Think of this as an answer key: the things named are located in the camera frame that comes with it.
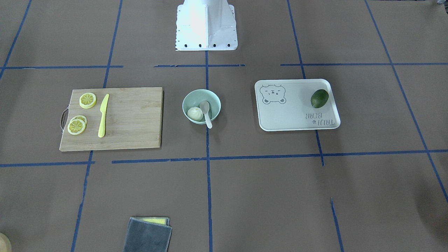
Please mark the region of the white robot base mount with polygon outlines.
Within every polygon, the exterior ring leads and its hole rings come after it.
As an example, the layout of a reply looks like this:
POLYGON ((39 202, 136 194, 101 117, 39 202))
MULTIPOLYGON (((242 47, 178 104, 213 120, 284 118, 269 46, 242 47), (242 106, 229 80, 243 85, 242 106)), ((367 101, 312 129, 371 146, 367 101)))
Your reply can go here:
POLYGON ((175 50, 238 48, 235 8, 227 0, 185 0, 176 14, 175 50))

